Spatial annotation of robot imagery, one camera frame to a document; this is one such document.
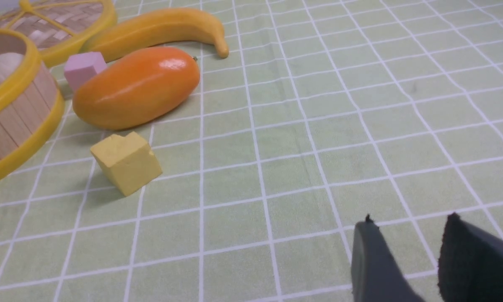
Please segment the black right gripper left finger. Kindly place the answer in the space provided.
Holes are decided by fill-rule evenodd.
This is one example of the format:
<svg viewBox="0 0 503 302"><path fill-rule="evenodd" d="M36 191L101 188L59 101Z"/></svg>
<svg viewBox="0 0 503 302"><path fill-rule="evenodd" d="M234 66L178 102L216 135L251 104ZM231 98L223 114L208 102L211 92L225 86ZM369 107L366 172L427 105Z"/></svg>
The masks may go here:
<svg viewBox="0 0 503 302"><path fill-rule="evenodd" d="M402 274L370 214L355 224L352 262L355 302L422 302Z"/></svg>

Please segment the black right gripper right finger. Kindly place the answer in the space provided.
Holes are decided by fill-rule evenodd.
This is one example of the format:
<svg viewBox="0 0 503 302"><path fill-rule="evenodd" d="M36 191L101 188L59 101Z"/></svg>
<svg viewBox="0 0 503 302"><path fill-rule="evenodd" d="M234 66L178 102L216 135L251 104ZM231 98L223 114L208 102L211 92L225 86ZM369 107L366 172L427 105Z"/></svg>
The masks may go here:
<svg viewBox="0 0 503 302"><path fill-rule="evenodd" d="M438 289L446 302L503 302L503 240L450 214L438 258Z"/></svg>

